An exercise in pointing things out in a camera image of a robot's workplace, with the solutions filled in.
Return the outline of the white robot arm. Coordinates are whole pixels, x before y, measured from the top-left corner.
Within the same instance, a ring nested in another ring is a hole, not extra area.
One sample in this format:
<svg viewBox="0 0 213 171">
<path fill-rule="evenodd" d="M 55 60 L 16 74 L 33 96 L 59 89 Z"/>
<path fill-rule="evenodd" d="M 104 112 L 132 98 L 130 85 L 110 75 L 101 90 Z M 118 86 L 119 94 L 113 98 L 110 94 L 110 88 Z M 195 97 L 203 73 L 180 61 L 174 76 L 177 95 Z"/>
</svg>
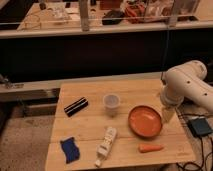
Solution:
<svg viewBox="0 0 213 171">
<path fill-rule="evenodd" d="M 199 60 L 174 66 L 165 72 L 165 85 L 160 92 L 164 123 L 172 119 L 175 109 L 185 98 L 213 113 L 213 87 L 204 82 L 206 75 L 207 68 Z"/>
</svg>

